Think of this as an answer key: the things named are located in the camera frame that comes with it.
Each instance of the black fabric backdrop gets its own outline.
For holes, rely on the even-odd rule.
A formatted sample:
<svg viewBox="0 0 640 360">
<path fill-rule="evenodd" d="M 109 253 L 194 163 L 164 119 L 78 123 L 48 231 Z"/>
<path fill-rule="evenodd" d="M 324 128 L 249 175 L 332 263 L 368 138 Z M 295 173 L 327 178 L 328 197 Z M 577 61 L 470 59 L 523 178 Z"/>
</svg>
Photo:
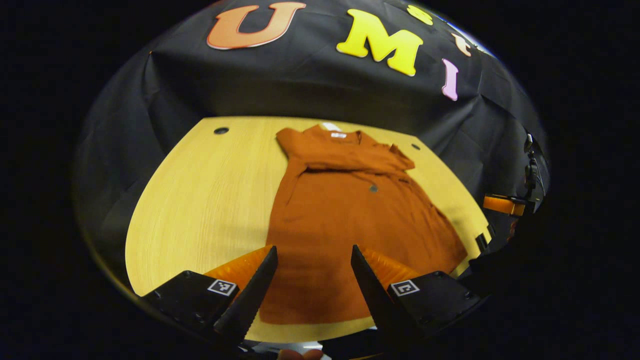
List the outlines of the black fabric backdrop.
<svg viewBox="0 0 640 360">
<path fill-rule="evenodd" d="M 310 2 L 272 43 L 211 49 L 204 37 L 217 14 L 249 4 L 260 7 L 242 21 L 240 31 L 263 29 L 271 2 L 214 3 L 132 56 L 86 117 L 74 158 L 76 213 L 82 233 L 126 286 L 124 243 L 136 203 L 160 162 L 203 117 L 308 117 L 409 133 L 447 164 L 479 205 L 486 193 L 525 195 L 526 131 L 549 159 L 540 118 L 516 79 L 490 55 L 475 49 L 471 57 L 462 54 L 451 35 L 457 30 L 435 16 L 432 26 L 425 25 L 406 11 L 410 3 Z M 335 49 L 351 28 L 349 8 L 378 14 L 390 34 L 406 28 L 424 39 L 414 76 Z M 457 101 L 442 94 L 441 58 L 458 64 Z M 542 159 L 540 176 L 548 190 Z M 497 233 L 508 232 L 509 219 L 489 220 Z M 506 237 L 494 240 L 493 250 L 506 243 Z"/>
<path fill-rule="evenodd" d="M 71 159 L 81 124 L 109 78 L 133 54 L 208 5 L 35 2 L 10 8 L 7 68 L 9 235 L 7 358 L 213 357 L 203 344 L 149 319 L 90 258 L 74 221 Z M 630 357 L 637 312 L 613 279 L 631 239 L 633 188 L 616 185 L 633 163 L 634 119 L 624 64 L 630 17 L 616 3 L 452 3 L 429 6 L 491 49 L 538 107 L 553 154 L 554 185 L 518 225 L 527 257 L 516 281 L 455 339 L 426 356 Z M 514 41 L 516 33 L 519 41 Z"/>
</svg>

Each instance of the shirt sleeve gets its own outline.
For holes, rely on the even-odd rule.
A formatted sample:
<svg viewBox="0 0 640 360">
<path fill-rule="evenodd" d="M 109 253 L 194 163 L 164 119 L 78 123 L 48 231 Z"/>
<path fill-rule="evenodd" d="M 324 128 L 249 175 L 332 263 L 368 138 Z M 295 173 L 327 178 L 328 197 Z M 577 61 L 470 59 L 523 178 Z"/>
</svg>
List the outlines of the shirt sleeve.
<svg viewBox="0 0 640 360">
<path fill-rule="evenodd" d="M 414 167 L 406 156 L 398 156 L 397 147 L 361 147 L 322 141 L 293 129 L 283 129 L 276 135 L 289 159 L 296 158 L 314 170 L 369 170 L 396 172 Z"/>
</svg>

